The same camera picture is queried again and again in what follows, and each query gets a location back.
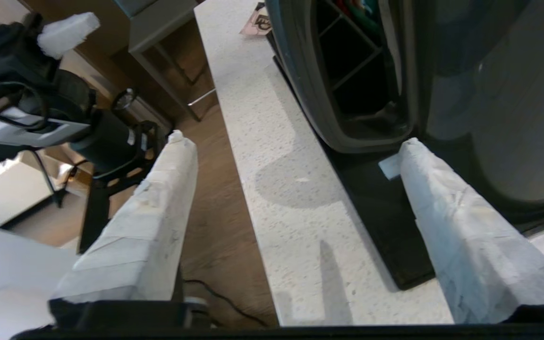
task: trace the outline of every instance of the wooden floor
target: wooden floor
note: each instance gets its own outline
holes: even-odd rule
[[[190,78],[198,75],[206,65],[195,21],[177,30],[162,44]],[[155,62],[158,61],[160,67],[165,67],[155,54],[150,56]],[[214,290],[232,299],[244,311],[270,325],[278,325],[224,119],[215,95],[193,106],[195,112],[203,117],[203,121],[197,123],[170,101],[129,54],[119,52],[114,60],[134,79],[147,100],[156,101],[157,105],[176,119],[177,129],[194,141],[198,149],[199,174],[181,258],[184,279],[203,280]],[[187,102],[213,87],[207,72],[195,86],[187,86],[171,69],[166,71],[166,75],[181,90]],[[207,299],[210,313],[225,326],[257,327],[256,323],[234,312],[223,300],[212,297],[201,286],[188,284],[184,289],[186,295]]]

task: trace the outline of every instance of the stool leg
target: stool leg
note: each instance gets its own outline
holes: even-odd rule
[[[165,92],[172,97],[172,99],[175,100],[176,103],[179,104],[179,107],[182,108],[185,112],[190,114],[190,116],[196,120],[197,122],[200,122],[201,119],[196,115],[196,113],[186,104],[183,99],[179,96],[177,91],[169,84],[169,81],[162,75],[157,68],[151,63],[144,54],[140,52],[134,52],[132,53],[132,56],[144,67],[144,69],[149,73],[149,75],[153,76],[153,78],[159,83],[159,85],[165,90]]]
[[[157,52],[159,52],[160,55],[162,55],[162,58],[169,64],[171,67],[175,69],[179,73],[179,75],[184,78],[184,81],[187,82],[190,85],[194,85],[194,81],[190,78],[188,78],[188,75],[186,75],[186,72],[182,67],[179,66],[178,62],[175,61],[174,58],[171,58],[171,56],[167,53],[167,51],[160,45],[160,43],[155,43],[154,45]]]

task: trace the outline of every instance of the quartz countertop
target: quartz countertop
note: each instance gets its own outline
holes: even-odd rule
[[[437,280],[393,284],[268,41],[239,34],[256,4],[195,15],[280,324],[453,322]]]

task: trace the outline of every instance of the white tape wrapping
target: white tape wrapping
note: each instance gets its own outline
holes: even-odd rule
[[[198,173],[196,146],[174,131],[153,169],[52,298],[169,300]]]
[[[500,323],[544,304],[544,255],[443,160],[412,138],[401,178],[456,323]]]

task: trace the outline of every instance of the white speckled countertop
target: white speckled countertop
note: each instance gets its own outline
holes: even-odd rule
[[[239,34],[256,3],[195,13],[280,324],[451,323],[436,280],[395,287],[272,48]]]

